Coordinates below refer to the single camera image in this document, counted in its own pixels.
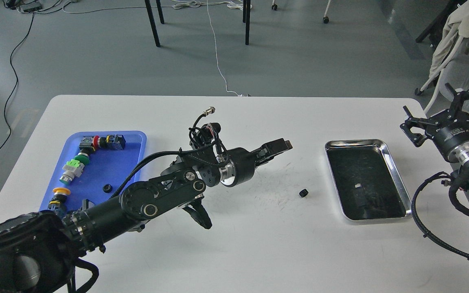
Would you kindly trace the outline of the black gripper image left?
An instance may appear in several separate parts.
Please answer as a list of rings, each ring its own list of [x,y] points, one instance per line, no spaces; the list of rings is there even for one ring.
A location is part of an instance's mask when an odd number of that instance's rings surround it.
[[[220,167],[220,183],[226,187],[234,187],[250,180],[255,169],[273,160],[275,156],[293,149],[289,140],[279,138],[262,145],[252,152],[243,148],[234,148],[217,156]]]

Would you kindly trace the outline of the black robot arm image left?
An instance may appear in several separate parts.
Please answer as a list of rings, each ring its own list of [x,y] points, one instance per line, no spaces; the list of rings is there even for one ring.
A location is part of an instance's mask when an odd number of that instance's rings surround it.
[[[150,220],[182,208],[205,229],[212,223],[202,205],[207,187],[234,187],[250,180],[257,167],[292,149],[282,138],[247,151],[225,148],[218,123],[193,124],[191,150],[162,151],[145,157],[105,202],[63,218],[45,210],[0,223],[0,293],[52,293],[67,286],[85,293],[99,270],[83,260],[88,251]]]

